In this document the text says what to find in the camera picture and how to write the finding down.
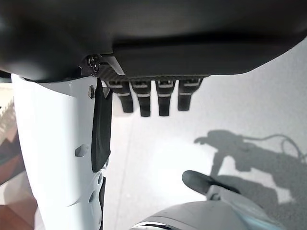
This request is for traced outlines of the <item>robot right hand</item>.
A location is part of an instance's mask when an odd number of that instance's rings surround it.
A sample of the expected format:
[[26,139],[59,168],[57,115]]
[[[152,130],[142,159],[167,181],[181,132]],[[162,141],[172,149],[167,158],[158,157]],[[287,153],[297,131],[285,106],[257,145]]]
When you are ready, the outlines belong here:
[[304,0],[3,0],[0,80],[47,230],[103,227],[112,95],[189,110],[204,78],[249,72],[307,36]]

